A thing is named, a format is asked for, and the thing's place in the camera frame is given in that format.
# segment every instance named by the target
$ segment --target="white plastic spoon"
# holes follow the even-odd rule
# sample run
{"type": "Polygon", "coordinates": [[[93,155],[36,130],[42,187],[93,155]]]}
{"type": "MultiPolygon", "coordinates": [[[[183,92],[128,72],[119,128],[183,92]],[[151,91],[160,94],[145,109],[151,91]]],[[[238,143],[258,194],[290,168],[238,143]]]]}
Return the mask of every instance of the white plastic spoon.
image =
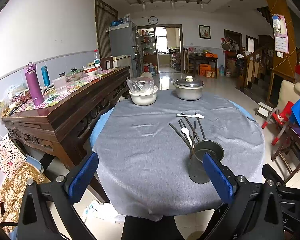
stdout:
{"type": "Polygon", "coordinates": [[[195,115],[177,114],[177,116],[204,118],[204,116],[202,114],[195,114],[195,115]]]}
{"type": "Polygon", "coordinates": [[[192,146],[192,141],[191,141],[191,138],[190,138],[190,135],[189,135],[190,131],[187,128],[182,127],[181,132],[184,133],[187,136],[188,141],[189,141],[190,145],[192,146]]]}

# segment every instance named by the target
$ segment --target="lid knob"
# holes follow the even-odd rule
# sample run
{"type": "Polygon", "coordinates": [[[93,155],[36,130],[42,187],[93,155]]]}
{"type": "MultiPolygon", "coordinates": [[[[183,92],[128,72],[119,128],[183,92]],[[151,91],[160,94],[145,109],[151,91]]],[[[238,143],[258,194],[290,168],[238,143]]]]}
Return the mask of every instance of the lid knob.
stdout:
{"type": "Polygon", "coordinates": [[[193,81],[192,76],[186,76],[186,81],[188,81],[188,82],[193,81]]]}

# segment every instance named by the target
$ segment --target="red child chair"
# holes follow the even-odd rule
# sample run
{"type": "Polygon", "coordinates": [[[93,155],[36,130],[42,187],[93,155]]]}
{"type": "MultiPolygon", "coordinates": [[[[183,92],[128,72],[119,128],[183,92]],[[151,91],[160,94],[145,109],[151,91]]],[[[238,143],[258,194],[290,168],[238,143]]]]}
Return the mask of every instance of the red child chair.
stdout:
{"type": "Polygon", "coordinates": [[[265,128],[268,125],[268,122],[270,121],[271,117],[273,117],[277,123],[277,127],[280,125],[282,126],[281,131],[279,132],[279,134],[277,135],[276,138],[274,138],[274,140],[272,141],[272,145],[275,145],[277,143],[277,141],[279,140],[279,138],[281,137],[281,135],[284,133],[284,130],[287,128],[287,126],[289,125],[289,117],[292,113],[291,111],[291,107],[294,104],[291,101],[288,101],[288,103],[286,104],[286,106],[284,107],[283,111],[281,113],[279,113],[278,108],[274,108],[271,113],[269,114],[267,120],[263,123],[263,125],[261,126],[261,128],[265,128]]]}

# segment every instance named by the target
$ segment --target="pot lid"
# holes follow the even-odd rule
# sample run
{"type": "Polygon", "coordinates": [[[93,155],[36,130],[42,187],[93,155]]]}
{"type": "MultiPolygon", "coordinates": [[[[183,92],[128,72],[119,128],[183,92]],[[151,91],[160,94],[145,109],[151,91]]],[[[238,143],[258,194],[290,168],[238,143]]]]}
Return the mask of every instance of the pot lid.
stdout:
{"type": "Polygon", "coordinates": [[[81,73],[83,72],[83,69],[77,70],[75,67],[71,69],[71,71],[66,76],[71,76],[73,74],[81,73]]]}
{"type": "Polygon", "coordinates": [[[175,83],[182,87],[202,87],[203,82],[199,79],[195,79],[192,76],[186,76],[186,78],[176,80],[175,83]]]}

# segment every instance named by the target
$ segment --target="orange pillar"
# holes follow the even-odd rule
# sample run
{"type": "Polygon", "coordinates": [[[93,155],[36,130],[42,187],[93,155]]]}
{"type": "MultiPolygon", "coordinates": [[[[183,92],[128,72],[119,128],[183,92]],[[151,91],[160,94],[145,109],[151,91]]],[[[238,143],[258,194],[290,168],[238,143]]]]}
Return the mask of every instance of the orange pillar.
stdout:
{"type": "Polygon", "coordinates": [[[271,71],[271,79],[269,86],[269,93],[267,102],[271,104],[275,104],[276,100],[273,98],[272,93],[278,93],[279,87],[273,89],[274,79],[277,76],[280,76],[284,80],[288,80],[294,82],[294,72],[296,67],[296,45],[295,45],[295,37],[294,37],[294,29],[293,22],[291,19],[290,11],[287,5],[286,0],[267,0],[270,15],[273,16],[275,14],[283,15],[286,21],[287,32],[288,32],[288,43],[289,43],[289,54],[283,54],[283,58],[278,57],[277,53],[274,52],[273,57],[273,69],[271,71]]]}

